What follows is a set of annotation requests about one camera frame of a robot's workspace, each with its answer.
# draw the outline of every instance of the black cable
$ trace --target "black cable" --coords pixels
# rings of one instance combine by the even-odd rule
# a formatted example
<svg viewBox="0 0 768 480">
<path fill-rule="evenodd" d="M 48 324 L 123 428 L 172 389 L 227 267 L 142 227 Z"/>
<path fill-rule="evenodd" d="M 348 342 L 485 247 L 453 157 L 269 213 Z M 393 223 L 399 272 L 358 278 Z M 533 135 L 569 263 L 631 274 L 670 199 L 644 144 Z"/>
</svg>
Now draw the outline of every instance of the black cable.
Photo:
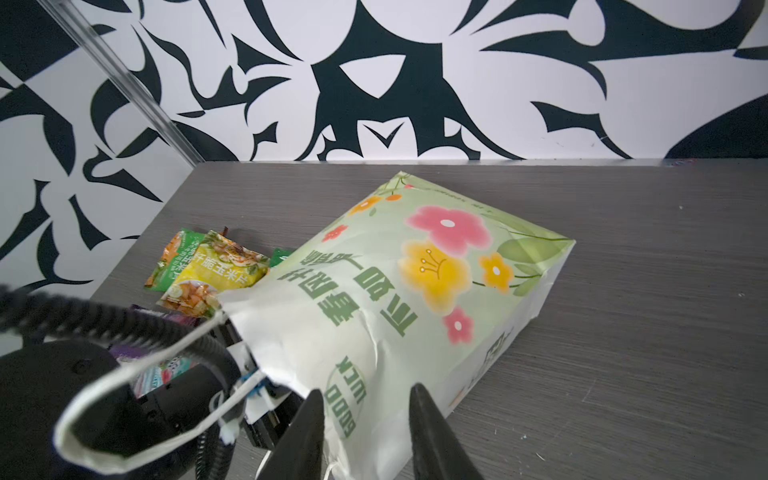
<svg viewBox="0 0 768 480">
<path fill-rule="evenodd" d="M 7 330 L 23 336 L 85 338 L 97 343 L 162 350 L 181 340 L 192 328 L 141 311 L 23 289 L 11 291 L 0 286 L 0 332 Z M 211 336 L 203 336 L 189 345 L 184 355 L 210 369 L 222 385 L 224 398 L 229 396 L 240 378 L 240 368 L 223 345 Z M 239 418 L 244 409 L 245 399 L 224 419 Z M 227 475 L 234 444 L 225 445 L 218 433 L 218 425 L 214 424 L 198 437 L 198 480 L 223 480 Z"/>
</svg>

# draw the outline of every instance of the white rope handle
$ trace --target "white rope handle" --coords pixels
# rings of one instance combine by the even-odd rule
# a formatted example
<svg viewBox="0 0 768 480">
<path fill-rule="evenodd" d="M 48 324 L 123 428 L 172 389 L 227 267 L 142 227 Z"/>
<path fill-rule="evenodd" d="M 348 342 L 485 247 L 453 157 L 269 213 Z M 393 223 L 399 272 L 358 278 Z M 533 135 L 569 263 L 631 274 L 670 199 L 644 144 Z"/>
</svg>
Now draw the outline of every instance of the white rope handle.
<svg viewBox="0 0 768 480">
<path fill-rule="evenodd" d="M 198 423 L 194 429 L 153 445 L 130 457 L 124 457 L 114 453 L 100 452 L 88 448 L 80 443 L 78 438 L 74 436 L 72 427 L 88 408 L 94 405 L 98 400 L 104 398 L 108 393 L 122 385 L 127 385 L 133 378 L 149 367 L 157 365 L 165 359 L 173 358 L 194 343 L 195 340 L 202 338 L 213 328 L 224 323 L 225 320 L 225 315 L 223 312 L 219 311 L 212 319 L 208 320 L 203 325 L 198 326 L 174 345 L 169 346 L 160 352 L 145 356 L 136 362 L 124 364 L 123 366 L 112 370 L 107 375 L 98 378 L 93 383 L 86 385 L 69 402 L 69 405 L 67 405 L 67 408 L 56 422 L 53 443 L 58 454 L 70 463 L 89 468 L 102 475 L 115 475 L 130 472 L 142 465 L 153 462 L 205 432 L 211 425 L 221 418 L 224 413 L 228 412 L 241 399 L 245 398 L 245 396 L 247 396 L 251 390 L 264 379 L 265 375 L 261 372 L 254 373 L 233 392 L 232 396 L 230 396 L 226 402 L 218 406 L 211 414 L 209 414 L 209 416 Z"/>
<path fill-rule="evenodd" d="M 340 464 L 336 460 L 334 460 L 333 462 L 330 462 L 326 467 L 326 474 L 323 475 L 323 480 L 328 480 L 329 478 L 331 478 L 331 471 L 333 470 L 334 467 L 338 467 L 339 465 Z"/>
<path fill-rule="evenodd" d="M 256 470 L 256 476 L 253 477 L 253 480 L 257 480 L 259 478 L 259 475 L 261 475 L 261 471 L 264 470 L 264 466 L 270 460 L 271 456 L 272 456 L 272 450 L 267 450 L 266 453 L 264 454 L 264 458 L 261 459 L 261 463 L 259 464 L 259 468 Z"/>
</svg>

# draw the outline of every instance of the paper bag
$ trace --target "paper bag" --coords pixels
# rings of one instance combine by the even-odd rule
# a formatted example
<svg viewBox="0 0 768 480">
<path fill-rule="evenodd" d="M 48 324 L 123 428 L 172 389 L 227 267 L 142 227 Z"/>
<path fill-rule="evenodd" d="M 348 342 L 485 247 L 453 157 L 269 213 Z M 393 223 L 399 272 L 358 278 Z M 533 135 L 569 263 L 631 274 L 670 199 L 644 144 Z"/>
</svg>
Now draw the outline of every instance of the paper bag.
<svg viewBox="0 0 768 480">
<path fill-rule="evenodd" d="M 574 241 L 400 173 L 220 302 L 273 382 L 326 400 L 337 478 L 390 480 L 423 383 L 448 415 L 536 317 Z"/>
</svg>

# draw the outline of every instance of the gray tabletop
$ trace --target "gray tabletop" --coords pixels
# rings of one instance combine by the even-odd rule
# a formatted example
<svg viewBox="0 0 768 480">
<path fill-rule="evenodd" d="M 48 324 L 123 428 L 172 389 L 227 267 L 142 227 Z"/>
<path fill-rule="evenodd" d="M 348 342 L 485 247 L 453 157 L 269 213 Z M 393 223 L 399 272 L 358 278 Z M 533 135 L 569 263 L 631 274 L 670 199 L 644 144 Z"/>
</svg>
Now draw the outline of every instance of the gray tabletop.
<svg viewBox="0 0 768 480">
<path fill-rule="evenodd" d="M 93 298 L 150 306 L 142 285 L 180 227 L 298 247 L 399 170 L 578 241 L 541 315 L 449 418 L 486 479 L 768 475 L 761 164 L 203 164 Z M 241 438 L 229 478 L 262 456 Z"/>
</svg>

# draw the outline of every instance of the black and white pattern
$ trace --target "black and white pattern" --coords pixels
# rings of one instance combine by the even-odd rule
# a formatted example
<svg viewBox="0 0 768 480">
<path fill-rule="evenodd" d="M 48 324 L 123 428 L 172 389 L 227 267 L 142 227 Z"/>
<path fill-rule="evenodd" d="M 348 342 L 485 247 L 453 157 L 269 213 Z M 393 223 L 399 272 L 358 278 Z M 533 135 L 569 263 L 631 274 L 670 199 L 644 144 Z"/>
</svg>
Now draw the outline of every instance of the black and white pattern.
<svg viewBox="0 0 768 480">
<path fill-rule="evenodd" d="M 768 156 L 765 0 L 73 0 L 207 160 Z"/>
<path fill-rule="evenodd" d="M 191 167 L 37 2 L 0 5 L 0 283 L 89 297 Z"/>
</svg>

